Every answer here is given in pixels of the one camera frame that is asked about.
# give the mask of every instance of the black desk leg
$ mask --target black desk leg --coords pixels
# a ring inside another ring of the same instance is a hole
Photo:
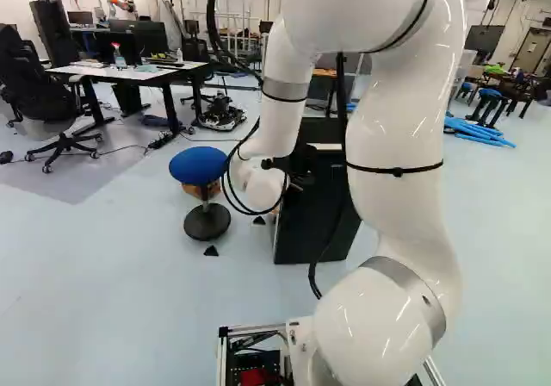
[[[528,108],[530,107],[531,104],[532,104],[531,100],[528,100],[528,102],[526,102],[526,104],[524,105],[523,111],[521,112],[521,114],[519,116],[521,119],[524,119],[524,116],[526,115],[526,111],[528,110]]]
[[[488,104],[489,100],[490,99],[487,96],[482,97],[478,106],[474,110],[474,113],[472,115],[465,116],[465,119],[467,119],[468,121],[479,121],[480,112]]]
[[[498,120],[499,120],[499,117],[501,116],[501,114],[503,113],[503,111],[505,110],[506,107],[507,107],[507,100],[502,99],[502,100],[501,100],[501,106],[499,106],[498,111],[496,112],[496,114],[495,114],[495,116],[493,117],[493,119],[492,119],[492,121],[490,122],[490,124],[487,126],[488,128],[490,128],[490,129],[494,129],[494,128],[495,128],[496,123],[497,123]]]
[[[81,85],[84,88],[84,94],[90,105],[90,111],[92,112],[92,117],[94,118],[94,123],[84,126],[72,133],[73,136],[79,136],[80,134],[85,134],[90,130],[100,128],[101,126],[107,125],[108,123],[115,120],[114,117],[103,117],[102,108],[100,108],[100,103],[97,101],[96,92],[94,91],[94,86],[92,85],[92,80],[90,78],[83,78]]]
[[[517,105],[518,105],[517,100],[511,100],[511,104],[507,108],[507,116],[509,116],[511,113],[515,111],[515,108],[517,107]]]
[[[488,118],[488,116],[492,113],[492,110],[496,109],[498,107],[498,101],[499,99],[493,97],[490,102],[488,103],[488,105],[486,106],[486,110],[484,111],[484,114],[482,115],[482,117],[479,119],[479,122],[478,124],[480,126],[485,126],[486,125],[486,119]]]
[[[170,84],[163,84],[163,99],[164,108],[166,109],[166,118],[169,122],[169,129],[174,134],[180,133],[180,121],[176,116],[176,110],[174,109],[174,100],[172,99],[172,90]]]
[[[195,107],[195,123],[201,125],[199,122],[203,111],[201,109],[201,81],[199,76],[193,76],[191,80],[191,87],[193,89],[193,104]]]
[[[331,91],[329,92],[329,102],[325,108],[325,117],[331,117],[331,106],[333,105],[333,97],[335,96],[335,90],[337,89],[337,79],[334,78],[331,81]]]

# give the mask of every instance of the gray ring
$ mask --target gray ring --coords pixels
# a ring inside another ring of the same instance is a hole
[[[301,102],[308,96],[309,83],[287,83],[264,78],[262,92],[270,97],[276,97],[287,102]]]
[[[411,297],[423,297],[421,312],[432,335],[432,346],[446,333],[446,314],[430,287],[415,272],[398,261],[387,257],[371,257],[361,268],[370,268],[387,276]]]

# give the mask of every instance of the door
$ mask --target door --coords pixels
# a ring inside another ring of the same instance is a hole
[[[520,67],[527,73],[535,72],[550,42],[551,32],[549,30],[531,28],[511,67]]]

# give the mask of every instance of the black stool base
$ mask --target black stool base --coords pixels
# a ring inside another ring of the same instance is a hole
[[[183,222],[186,234],[198,241],[210,241],[220,237],[232,222],[230,211],[218,203],[209,203],[208,210],[202,206],[193,209]]]

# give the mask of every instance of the red component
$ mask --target red component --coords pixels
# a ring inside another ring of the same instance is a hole
[[[241,386],[262,386],[266,384],[266,369],[252,369],[241,372]]]

